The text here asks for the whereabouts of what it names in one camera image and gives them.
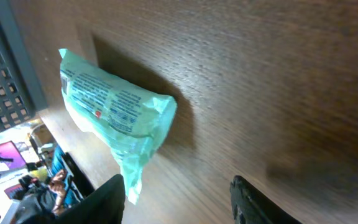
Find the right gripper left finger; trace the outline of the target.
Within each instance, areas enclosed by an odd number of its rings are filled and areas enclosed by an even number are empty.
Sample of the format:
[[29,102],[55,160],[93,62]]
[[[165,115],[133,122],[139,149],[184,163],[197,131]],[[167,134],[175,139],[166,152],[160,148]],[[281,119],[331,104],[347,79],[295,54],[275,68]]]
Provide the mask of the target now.
[[126,195],[121,174],[114,175],[80,204],[60,215],[54,223],[121,223]]

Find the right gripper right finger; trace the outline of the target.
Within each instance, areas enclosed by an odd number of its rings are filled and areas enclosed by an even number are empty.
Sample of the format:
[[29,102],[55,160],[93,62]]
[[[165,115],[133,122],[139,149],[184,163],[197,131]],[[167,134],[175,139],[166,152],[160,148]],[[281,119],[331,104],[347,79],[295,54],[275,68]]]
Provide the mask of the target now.
[[229,190],[235,224],[301,224],[240,175]]

